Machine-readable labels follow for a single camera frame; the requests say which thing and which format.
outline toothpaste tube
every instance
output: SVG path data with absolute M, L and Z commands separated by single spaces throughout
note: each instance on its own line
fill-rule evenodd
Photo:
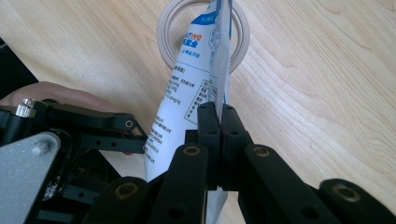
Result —
M 220 119 L 227 102 L 231 0 L 212 0 L 192 21 L 145 145 L 147 181 L 165 172 L 186 130 L 197 129 L 198 105 L 215 102 Z

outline screw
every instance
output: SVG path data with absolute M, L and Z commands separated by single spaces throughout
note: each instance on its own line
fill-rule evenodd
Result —
M 270 155 L 270 151 L 268 151 L 268 149 L 264 147 L 255 147 L 253 148 L 253 152 L 254 154 L 260 157 L 266 157 Z
M 46 142 L 37 142 L 35 147 L 32 149 L 32 153 L 35 156 L 44 155 L 50 151 L 50 145 Z

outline wooden table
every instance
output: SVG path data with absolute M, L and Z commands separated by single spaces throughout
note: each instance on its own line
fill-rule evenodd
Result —
M 170 69 L 156 40 L 168 0 L 0 1 L 0 36 L 39 80 L 135 114 L 149 132 Z M 396 213 L 396 2 L 238 1 L 251 30 L 230 105 L 307 184 L 350 180 Z M 142 158 L 107 153 L 122 175 Z M 237 205 L 226 223 L 240 223 Z

